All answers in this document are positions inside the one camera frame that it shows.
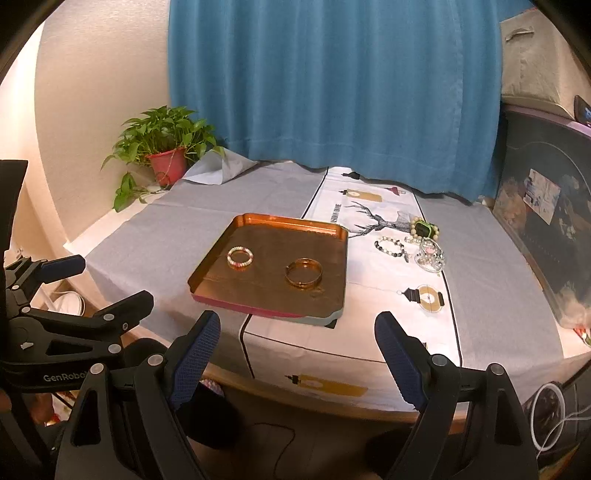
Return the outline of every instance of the red flower pot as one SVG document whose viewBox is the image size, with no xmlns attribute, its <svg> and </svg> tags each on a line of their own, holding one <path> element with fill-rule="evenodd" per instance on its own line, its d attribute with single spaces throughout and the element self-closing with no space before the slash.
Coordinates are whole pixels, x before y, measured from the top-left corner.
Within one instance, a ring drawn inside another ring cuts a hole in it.
<svg viewBox="0 0 591 480">
<path fill-rule="evenodd" d="M 187 172 L 187 160 L 184 157 L 184 152 L 185 148 L 180 147 L 167 152 L 146 155 L 161 187 L 166 188 L 174 185 Z"/>
</svg>

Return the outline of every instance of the sticker on storage box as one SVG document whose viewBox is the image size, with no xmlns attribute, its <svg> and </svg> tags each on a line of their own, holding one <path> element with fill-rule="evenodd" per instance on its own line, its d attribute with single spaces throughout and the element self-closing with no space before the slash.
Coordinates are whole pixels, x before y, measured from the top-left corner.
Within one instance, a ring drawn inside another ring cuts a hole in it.
<svg viewBox="0 0 591 480">
<path fill-rule="evenodd" d="M 533 168 L 524 184 L 523 201 L 549 225 L 558 203 L 560 187 Z"/>
</svg>

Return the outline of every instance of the gold bangle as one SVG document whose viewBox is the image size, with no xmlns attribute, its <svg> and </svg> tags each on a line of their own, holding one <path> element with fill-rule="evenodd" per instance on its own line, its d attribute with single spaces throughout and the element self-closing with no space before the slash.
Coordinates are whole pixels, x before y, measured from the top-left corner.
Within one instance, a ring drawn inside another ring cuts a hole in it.
<svg viewBox="0 0 591 480">
<path fill-rule="evenodd" d="M 290 278 L 290 274 L 296 268 L 310 268 L 310 269 L 318 272 L 318 276 L 314 280 L 306 281 L 306 282 L 292 280 Z M 322 265 L 320 264 L 320 262 L 317 262 L 316 260 L 312 260 L 311 258 L 298 258 L 296 261 L 290 263 L 285 268 L 285 278 L 287 279 L 287 281 L 291 285 L 293 285 L 294 287 L 297 287 L 301 290 L 305 290 L 307 288 L 313 288 L 316 285 L 318 285 L 318 283 L 320 283 L 320 280 L 322 279 Z"/>
</svg>

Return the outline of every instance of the silver screw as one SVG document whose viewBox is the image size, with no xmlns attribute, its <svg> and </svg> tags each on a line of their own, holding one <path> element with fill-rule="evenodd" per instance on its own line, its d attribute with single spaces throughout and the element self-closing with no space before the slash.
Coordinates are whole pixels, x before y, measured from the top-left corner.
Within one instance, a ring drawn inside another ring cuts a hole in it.
<svg viewBox="0 0 591 480">
<path fill-rule="evenodd" d="M 491 372 L 495 375 L 502 375 L 505 373 L 505 369 L 499 364 L 491 364 Z"/>
<path fill-rule="evenodd" d="M 438 367 L 445 367 L 447 365 L 447 358 L 437 353 L 431 357 L 431 362 L 433 362 L 433 365 L 437 365 Z"/>
<path fill-rule="evenodd" d="M 93 375 L 98 375 L 103 371 L 103 364 L 94 364 L 90 367 L 90 373 Z"/>
<path fill-rule="evenodd" d="M 148 365 L 152 367 L 156 367 L 157 365 L 161 364 L 164 361 L 164 357 L 160 354 L 151 355 L 148 358 Z"/>
</svg>

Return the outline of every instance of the potted plant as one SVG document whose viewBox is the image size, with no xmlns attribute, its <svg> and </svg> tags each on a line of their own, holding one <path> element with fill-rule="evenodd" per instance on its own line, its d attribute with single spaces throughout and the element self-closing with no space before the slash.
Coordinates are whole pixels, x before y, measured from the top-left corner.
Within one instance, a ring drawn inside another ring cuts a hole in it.
<svg viewBox="0 0 591 480">
<path fill-rule="evenodd" d="M 124 125 L 129 125 L 113 147 L 113 153 L 105 158 L 101 169 L 111 158 L 124 162 L 151 166 L 160 192 L 172 186 L 187 171 L 187 166 L 197 162 L 209 150 L 216 150 L 223 155 L 223 148 L 217 145 L 213 127 L 202 118 L 193 122 L 189 115 L 195 113 L 184 106 L 169 108 L 164 105 L 152 108 L 142 115 L 145 118 L 130 118 Z M 156 193 L 144 187 L 138 187 L 131 173 L 121 179 L 121 186 L 116 192 L 113 208 L 119 212 L 127 204 L 144 196 Z"/>
</svg>

